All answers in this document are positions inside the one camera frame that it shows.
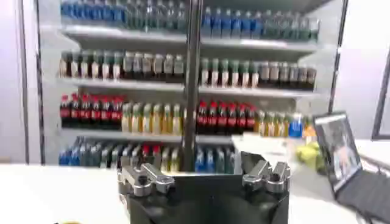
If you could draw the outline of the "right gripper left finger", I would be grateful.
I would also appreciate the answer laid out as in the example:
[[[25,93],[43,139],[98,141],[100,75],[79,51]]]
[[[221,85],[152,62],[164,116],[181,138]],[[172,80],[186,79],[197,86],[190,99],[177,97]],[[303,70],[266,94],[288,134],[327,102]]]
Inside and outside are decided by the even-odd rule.
[[[167,194],[175,188],[175,179],[163,174],[150,163],[143,163],[139,169],[131,164],[129,157],[121,157],[118,172],[118,191],[121,195],[131,194],[147,197],[153,191]]]

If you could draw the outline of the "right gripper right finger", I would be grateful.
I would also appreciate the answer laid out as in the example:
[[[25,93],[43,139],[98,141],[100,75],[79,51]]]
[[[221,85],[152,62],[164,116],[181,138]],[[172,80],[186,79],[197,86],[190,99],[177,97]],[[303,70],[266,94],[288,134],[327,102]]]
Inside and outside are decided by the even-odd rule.
[[[241,152],[242,184],[251,191],[264,190],[272,194],[289,191],[291,169],[284,161],[274,166],[261,155]]]

